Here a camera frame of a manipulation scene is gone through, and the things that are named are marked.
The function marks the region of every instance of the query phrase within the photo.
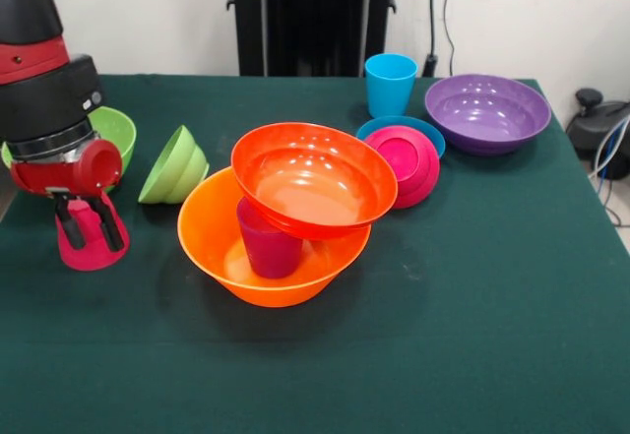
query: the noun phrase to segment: green bowl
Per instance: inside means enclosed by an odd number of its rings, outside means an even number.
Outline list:
[[[138,203],[183,203],[208,173],[208,161],[185,126],[179,126],[159,154]]]
[[[94,110],[88,117],[90,122],[92,122],[92,127],[100,136],[111,142],[120,151],[122,172],[124,174],[131,161],[136,144],[136,126],[134,122],[126,114],[106,106]],[[2,161],[7,168],[11,167],[11,160],[12,157],[7,144],[2,144]]]

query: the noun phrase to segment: purple bowl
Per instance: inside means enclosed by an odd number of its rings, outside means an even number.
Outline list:
[[[551,108],[536,90],[490,75],[445,78],[429,88],[424,101],[446,140],[474,155],[511,152],[551,120]]]

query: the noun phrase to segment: orange bowl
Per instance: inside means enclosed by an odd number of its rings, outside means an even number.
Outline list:
[[[177,233],[197,267],[248,303],[270,308],[303,303],[324,289],[367,244],[369,225],[337,239],[306,241],[295,272],[283,279],[264,279],[252,272],[240,235],[236,206],[242,197],[231,167],[215,173],[184,202]]]
[[[284,232],[329,239],[371,224],[396,201],[394,171],[376,151],[330,127],[285,122],[245,134],[232,150],[236,179]]]

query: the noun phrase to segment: blue plate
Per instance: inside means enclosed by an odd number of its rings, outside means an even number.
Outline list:
[[[444,154],[444,151],[446,151],[446,142],[444,141],[444,136],[442,136],[440,131],[428,122],[409,116],[381,116],[376,119],[372,119],[371,121],[367,121],[358,131],[356,131],[356,138],[364,141],[367,136],[373,132],[388,126],[407,126],[415,129],[416,131],[420,131],[429,139],[429,141],[431,141],[440,158]]]

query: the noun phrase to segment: table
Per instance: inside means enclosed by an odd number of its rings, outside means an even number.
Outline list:
[[[16,199],[0,223],[3,433],[630,432],[630,259],[555,120],[512,155],[448,150],[426,202],[381,219],[314,300],[270,310],[186,259],[178,207],[136,198],[179,124],[218,170],[261,124],[353,132],[363,82],[103,82],[138,127],[111,195],[132,247],[73,273],[51,205]]]

